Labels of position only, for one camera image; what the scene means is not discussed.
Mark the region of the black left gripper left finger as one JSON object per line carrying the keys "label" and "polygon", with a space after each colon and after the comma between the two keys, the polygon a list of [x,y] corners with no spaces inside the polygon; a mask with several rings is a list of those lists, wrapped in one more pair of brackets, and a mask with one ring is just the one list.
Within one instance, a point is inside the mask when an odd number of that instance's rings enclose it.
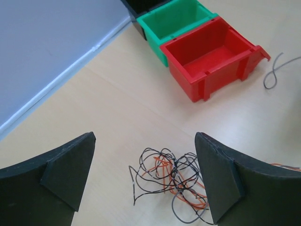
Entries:
{"label": "black left gripper left finger", "polygon": [[0,170],[2,226],[70,226],[95,151],[93,132]]}

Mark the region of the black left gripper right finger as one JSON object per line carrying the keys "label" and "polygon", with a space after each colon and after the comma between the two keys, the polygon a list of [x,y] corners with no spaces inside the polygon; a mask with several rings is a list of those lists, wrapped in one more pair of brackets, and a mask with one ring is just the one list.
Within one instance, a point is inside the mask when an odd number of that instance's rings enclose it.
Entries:
{"label": "black left gripper right finger", "polygon": [[195,135],[195,148],[215,225],[300,225],[298,170],[265,163],[203,132]]}

